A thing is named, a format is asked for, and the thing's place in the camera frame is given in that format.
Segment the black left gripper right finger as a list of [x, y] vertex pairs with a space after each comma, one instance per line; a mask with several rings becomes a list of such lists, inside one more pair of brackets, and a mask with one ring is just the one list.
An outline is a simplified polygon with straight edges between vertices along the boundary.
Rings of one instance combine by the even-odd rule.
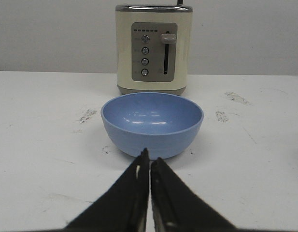
[[156, 232], [234, 232], [237, 228], [199, 198], [162, 159], [151, 164]]

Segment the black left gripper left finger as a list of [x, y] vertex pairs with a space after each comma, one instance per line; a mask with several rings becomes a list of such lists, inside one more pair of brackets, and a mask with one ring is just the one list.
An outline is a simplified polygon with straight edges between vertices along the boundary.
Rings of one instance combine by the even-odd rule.
[[149, 197], [149, 157], [145, 148], [116, 182], [64, 232], [144, 232]]

